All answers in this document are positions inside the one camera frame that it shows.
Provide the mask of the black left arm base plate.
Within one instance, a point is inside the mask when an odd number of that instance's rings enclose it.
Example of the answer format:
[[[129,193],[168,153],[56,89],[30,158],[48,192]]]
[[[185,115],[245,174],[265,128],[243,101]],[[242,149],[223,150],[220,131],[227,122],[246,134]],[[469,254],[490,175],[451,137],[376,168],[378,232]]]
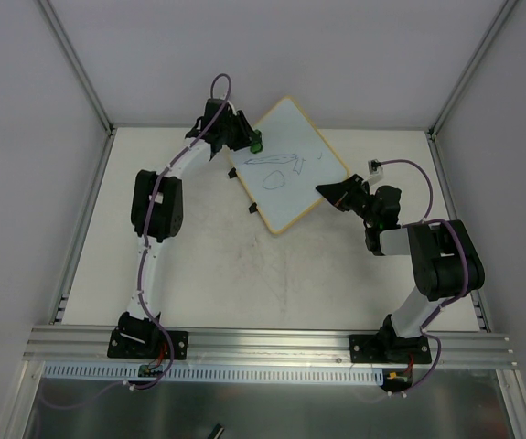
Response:
[[[168,331],[169,340],[157,330],[148,334],[128,335],[117,327],[111,333],[107,348],[110,359],[163,359],[185,360],[188,354],[187,331]]]

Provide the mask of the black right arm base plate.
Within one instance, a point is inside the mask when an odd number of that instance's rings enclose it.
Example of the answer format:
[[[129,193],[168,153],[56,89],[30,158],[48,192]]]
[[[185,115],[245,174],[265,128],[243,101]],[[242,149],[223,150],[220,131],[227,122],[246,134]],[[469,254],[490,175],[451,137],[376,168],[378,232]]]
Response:
[[[349,354],[352,363],[414,364],[432,362],[426,337],[393,337],[384,340],[377,334],[349,335]]]

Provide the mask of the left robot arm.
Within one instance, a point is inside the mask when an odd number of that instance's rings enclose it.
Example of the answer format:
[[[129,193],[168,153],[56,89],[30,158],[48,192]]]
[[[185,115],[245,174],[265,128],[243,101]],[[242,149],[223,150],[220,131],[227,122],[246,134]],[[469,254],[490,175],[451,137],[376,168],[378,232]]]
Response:
[[[138,269],[127,310],[111,335],[109,355],[156,356],[166,344],[159,322],[167,247],[183,222],[183,177],[210,162],[224,147],[260,152],[262,135],[226,99],[209,98],[186,133],[181,150],[161,173],[141,170],[134,182],[131,222],[138,237]]]

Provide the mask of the green whiteboard eraser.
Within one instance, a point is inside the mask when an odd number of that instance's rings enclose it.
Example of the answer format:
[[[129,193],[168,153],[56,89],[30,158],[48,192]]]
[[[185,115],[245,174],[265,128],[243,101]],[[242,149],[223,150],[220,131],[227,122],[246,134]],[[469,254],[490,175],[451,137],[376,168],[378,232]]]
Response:
[[[262,152],[263,140],[262,140],[262,133],[260,130],[252,131],[249,149],[252,154],[259,154]]]

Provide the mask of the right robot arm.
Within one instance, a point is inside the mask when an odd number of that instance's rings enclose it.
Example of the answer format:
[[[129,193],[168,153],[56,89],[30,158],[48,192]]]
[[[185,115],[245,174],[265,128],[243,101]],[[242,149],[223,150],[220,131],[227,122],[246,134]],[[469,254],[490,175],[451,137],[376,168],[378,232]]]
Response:
[[[370,336],[349,336],[354,363],[429,364],[426,329],[443,309],[485,282],[485,272],[465,225],[460,220],[433,219],[401,225],[402,192],[382,186],[371,192],[360,176],[317,186],[333,207],[359,216],[365,242],[375,256],[408,256],[413,290]]]

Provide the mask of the white board with yellow frame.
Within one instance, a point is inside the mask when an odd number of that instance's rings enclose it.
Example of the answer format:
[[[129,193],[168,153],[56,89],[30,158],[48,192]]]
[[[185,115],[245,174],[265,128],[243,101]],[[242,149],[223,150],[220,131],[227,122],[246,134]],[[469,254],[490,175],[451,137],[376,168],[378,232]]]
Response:
[[[281,234],[321,202],[316,187],[339,183],[349,168],[298,102],[285,96],[254,126],[263,150],[230,152],[248,196],[267,229]]]

